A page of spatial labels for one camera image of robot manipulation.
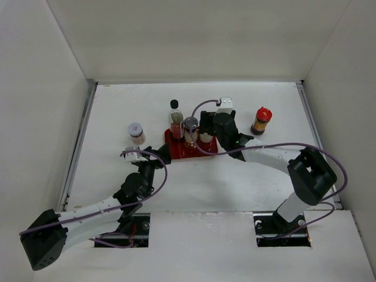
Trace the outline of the salt grinder jar grey lid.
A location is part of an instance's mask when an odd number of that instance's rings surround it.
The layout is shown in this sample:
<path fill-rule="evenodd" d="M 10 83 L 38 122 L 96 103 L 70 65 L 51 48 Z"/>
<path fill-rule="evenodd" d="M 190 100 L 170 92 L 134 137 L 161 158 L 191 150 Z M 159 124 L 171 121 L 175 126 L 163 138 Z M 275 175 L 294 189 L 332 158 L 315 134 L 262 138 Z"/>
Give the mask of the salt grinder jar grey lid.
<path fill-rule="evenodd" d="M 184 141 L 187 147 L 194 148 L 194 142 L 198 139 L 199 121 L 195 117 L 187 117 L 183 122 Z"/>

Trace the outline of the salt jar black knob lid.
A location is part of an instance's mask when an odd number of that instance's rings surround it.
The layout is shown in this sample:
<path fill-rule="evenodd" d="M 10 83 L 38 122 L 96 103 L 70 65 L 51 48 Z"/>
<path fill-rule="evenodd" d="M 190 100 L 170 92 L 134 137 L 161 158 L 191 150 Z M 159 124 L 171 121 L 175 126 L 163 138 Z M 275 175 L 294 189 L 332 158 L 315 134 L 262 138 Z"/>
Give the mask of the salt jar black knob lid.
<path fill-rule="evenodd" d="M 204 132 L 199 134 L 200 141 L 203 143 L 210 143 L 213 140 L 212 135 Z"/>

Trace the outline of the small jar white lid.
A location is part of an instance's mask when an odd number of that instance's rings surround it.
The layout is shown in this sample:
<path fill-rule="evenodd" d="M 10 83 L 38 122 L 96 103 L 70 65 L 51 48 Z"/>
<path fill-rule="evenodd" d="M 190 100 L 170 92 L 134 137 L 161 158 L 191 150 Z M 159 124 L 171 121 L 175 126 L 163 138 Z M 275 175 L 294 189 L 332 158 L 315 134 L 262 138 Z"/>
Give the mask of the small jar white lid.
<path fill-rule="evenodd" d="M 128 126 L 127 131 L 134 144 L 141 145 L 145 142 L 145 134 L 140 123 L 131 123 Z"/>

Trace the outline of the soy sauce bottle black cap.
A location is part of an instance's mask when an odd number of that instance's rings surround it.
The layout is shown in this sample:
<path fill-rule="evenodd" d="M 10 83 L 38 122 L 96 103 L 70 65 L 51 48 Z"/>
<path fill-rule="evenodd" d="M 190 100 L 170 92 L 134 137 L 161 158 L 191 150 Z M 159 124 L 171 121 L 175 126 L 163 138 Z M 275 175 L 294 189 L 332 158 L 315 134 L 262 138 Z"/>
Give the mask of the soy sauce bottle black cap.
<path fill-rule="evenodd" d="M 176 99 L 170 101 L 171 111 L 169 113 L 169 123 L 172 138 L 176 141 L 182 140 L 184 136 L 183 114 L 179 109 L 179 102 Z"/>

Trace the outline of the sauce bottle red cap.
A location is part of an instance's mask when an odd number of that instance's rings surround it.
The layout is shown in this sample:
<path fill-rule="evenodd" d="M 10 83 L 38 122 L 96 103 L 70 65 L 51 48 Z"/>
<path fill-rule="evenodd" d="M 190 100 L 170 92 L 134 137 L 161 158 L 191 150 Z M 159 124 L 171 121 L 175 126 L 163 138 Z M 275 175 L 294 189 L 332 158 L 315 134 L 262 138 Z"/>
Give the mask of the sauce bottle red cap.
<path fill-rule="evenodd" d="M 265 132 L 266 126 L 271 121 L 273 114 L 270 109 L 261 107 L 257 110 L 255 120 L 250 128 L 254 135 L 262 135 Z"/>

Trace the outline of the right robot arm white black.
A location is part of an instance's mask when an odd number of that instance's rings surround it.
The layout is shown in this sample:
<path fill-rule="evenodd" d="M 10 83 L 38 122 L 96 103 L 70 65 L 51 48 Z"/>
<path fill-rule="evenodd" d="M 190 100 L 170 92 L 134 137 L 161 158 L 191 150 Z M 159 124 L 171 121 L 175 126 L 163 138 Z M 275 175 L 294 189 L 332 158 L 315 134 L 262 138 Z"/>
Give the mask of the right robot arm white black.
<path fill-rule="evenodd" d="M 286 149 L 265 146 L 253 136 L 239 133 L 231 113 L 202 111 L 200 133 L 216 137 L 230 157 L 242 162 L 258 163 L 289 175 L 293 192 L 273 212 L 269 225 L 278 233 L 291 232 L 304 210 L 316 206 L 337 182 L 337 176 L 318 149 Z"/>

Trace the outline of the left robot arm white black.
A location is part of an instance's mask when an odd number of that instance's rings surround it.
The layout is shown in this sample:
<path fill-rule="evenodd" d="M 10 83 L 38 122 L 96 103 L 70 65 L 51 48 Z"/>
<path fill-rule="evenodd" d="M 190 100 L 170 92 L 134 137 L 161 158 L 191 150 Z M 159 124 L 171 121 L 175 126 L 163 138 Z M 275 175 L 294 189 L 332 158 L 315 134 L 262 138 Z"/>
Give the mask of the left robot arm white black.
<path fill-rule="evenodd" d="M 50 266 L 64 251 L 85 240 L 130 231 L 134 213 L 159 192 L 153 187 L 155 171 L 166 170 L 172 158 L 168 143 L 157 150 L 129 147 L 120 155 L 138 170 L 125 178 L 117 192 L 105 200 L 70 212 L 45 210 L 20 232 L 20 241 L 32 270 Z"/>

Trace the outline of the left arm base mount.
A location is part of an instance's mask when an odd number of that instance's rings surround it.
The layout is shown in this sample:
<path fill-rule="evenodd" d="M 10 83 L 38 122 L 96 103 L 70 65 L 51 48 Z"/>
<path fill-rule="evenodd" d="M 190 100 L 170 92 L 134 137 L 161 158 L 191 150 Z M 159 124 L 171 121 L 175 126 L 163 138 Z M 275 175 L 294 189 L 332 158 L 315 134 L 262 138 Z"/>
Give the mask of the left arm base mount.
<path fill-rule="evenodd" d="M 147 248 L 149 246 L 150 213 L 136 213 L 116 231 L 94 239 L 94 248 Z"/>

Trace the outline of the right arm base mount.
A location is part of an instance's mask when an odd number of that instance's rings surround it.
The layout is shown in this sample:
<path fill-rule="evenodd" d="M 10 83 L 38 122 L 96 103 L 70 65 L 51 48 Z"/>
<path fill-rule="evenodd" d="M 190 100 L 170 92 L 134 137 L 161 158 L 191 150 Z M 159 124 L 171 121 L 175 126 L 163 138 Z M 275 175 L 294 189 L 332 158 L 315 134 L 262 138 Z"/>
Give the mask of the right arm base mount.
<path fill-rule="evenodd" d="M 292 223 L 278 226 L 271 213 L 254 213 L 254 229 L 258 247 L 311 247 L 307 228 L 300 228 L 306 218 L 300 214 Z"/>

